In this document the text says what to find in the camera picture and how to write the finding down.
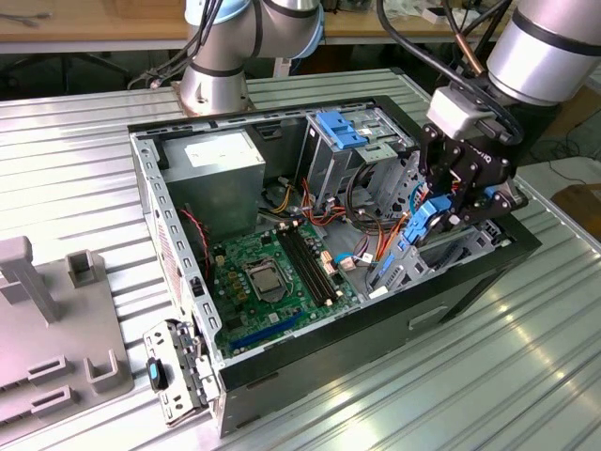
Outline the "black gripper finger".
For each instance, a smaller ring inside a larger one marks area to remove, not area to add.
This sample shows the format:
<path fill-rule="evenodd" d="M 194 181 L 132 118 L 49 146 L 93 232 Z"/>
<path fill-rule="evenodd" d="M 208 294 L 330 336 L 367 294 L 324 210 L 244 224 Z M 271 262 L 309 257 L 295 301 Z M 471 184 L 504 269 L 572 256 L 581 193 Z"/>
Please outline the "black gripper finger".
<path fill-rule="evenodd" d="M 452 206 L 452 197 L 461 188 L 455 168 L 460 150 L 454 147 L 447 149 L 446 145 L 449 143 L 452 144 L 453 141 L 433 123 L 426 123 L 422 127 L 419 171 L 424 177 L 428 195 L 446 195 Z"/>
<path fill-rule="evenodd" d="M 465 224 L 499 218 L 529 203 L 512 179 L 485 188 L 460 188 L 452 199 L 452 214 Z"/>

